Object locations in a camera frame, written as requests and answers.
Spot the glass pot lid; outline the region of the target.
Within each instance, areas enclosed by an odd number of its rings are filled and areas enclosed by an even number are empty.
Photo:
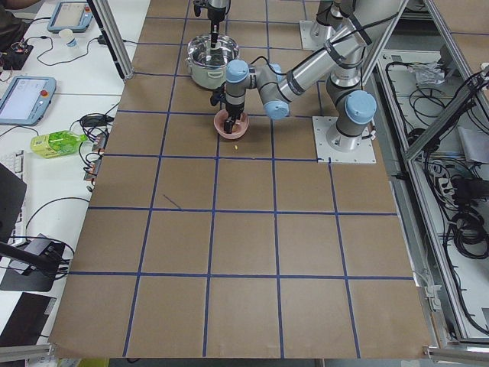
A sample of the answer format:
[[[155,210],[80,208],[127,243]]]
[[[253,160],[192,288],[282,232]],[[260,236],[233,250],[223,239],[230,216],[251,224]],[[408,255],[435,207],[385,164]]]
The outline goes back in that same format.
[[[188,43],[188,58],[194,64],[217,68],[239,58],[239,46],[228,35],[220,34],[216,47],[211,47],[210,38],[210,34],[201,34]]]

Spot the white cooking pot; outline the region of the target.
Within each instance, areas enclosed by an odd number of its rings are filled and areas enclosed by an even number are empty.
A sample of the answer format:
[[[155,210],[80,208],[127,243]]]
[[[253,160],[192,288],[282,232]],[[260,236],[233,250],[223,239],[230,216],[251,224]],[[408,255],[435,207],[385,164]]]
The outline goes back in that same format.
[[[239,58],[239,46],[228,35],[220,34],[215,47],[211,35],[193,38],[187,47],[186,65],[193,81],[205,89],[217,89],[225,82],[227,64]]]

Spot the pink bowl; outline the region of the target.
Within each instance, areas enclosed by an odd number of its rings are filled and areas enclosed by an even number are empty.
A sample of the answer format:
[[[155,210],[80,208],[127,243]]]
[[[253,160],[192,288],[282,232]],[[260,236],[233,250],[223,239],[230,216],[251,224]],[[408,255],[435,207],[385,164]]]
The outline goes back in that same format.
[[[246,133],[249,127],[249,118],[246,112],[243,112],[241,117],[235,120],[230,132],[225,130],[225,122],[227,118],[228,113],[225,109],[222,109],[215,114],[213,123],[215,130],[219,133],[219,135],[228,140],[235,140]]]

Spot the upper blue teach pendant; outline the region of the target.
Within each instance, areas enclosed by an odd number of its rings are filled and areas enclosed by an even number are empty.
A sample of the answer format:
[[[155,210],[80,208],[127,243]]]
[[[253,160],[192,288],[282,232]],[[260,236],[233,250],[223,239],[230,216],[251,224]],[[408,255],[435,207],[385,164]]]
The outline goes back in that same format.
[[[58,2],[47,25],[50,33],[58,34],[63,29],[83,33],[89,27],[93,15],[86,2]]]

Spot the blue teach pendant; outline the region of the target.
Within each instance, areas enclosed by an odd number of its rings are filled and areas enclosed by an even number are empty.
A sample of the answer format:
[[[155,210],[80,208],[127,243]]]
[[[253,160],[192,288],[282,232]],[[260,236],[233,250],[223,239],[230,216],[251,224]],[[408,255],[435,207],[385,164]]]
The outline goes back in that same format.
[[[36,125],[56,89],[57,81],[53,77],[15,76],[1,100],[1,125]]]
[[[63,29],[83,33],[89,27],[93,15],[86,2],[58,2],[47,25],[50,33],[58,34]]]

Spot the paper cup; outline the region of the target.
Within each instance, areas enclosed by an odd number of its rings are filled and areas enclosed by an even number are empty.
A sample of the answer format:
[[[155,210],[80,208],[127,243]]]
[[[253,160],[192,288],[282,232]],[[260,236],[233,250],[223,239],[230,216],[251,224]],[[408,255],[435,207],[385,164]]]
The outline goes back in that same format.
[[[71,29],[61,29],[58,34],[67,47],[76,47],[78,45],[75,35]]]

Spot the lower blue teach pendant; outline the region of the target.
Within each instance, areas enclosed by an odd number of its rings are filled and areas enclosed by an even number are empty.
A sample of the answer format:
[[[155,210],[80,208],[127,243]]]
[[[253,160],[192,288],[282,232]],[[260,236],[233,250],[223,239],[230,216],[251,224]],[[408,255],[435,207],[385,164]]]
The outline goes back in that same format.
[[[1,125],[36,125],[56,89],[57,81],[53,77],[15,76],[1,100]]]

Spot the white keyboard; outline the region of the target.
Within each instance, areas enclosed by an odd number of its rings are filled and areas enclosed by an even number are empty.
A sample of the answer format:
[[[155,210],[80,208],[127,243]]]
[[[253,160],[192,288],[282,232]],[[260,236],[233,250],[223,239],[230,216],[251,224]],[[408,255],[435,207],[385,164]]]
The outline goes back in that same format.
[[[19,179],[26,182],[26,160],[24,150],[1,154],[1,164],[7,167]]]

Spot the black monitor stand base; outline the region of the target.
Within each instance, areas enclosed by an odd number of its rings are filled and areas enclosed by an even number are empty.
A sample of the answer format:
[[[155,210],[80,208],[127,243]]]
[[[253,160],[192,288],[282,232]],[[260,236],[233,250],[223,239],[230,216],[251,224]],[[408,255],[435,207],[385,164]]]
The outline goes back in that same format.
[[[19,274],[16,270],[7,268],[1,281],[1,290],[48,292],[53,287],[55,277],[55,274],[43,273],[38,270]]]

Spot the aluminium frame post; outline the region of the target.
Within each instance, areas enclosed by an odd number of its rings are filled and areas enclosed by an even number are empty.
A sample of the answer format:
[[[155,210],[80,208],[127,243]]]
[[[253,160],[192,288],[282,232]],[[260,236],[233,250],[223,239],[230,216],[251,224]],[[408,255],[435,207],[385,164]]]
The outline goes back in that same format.
[[[106,0],[87,0],[87,3],[105,39],[118,75],[123,80],[131,79],[134,76],[134,67],[108,2]]]

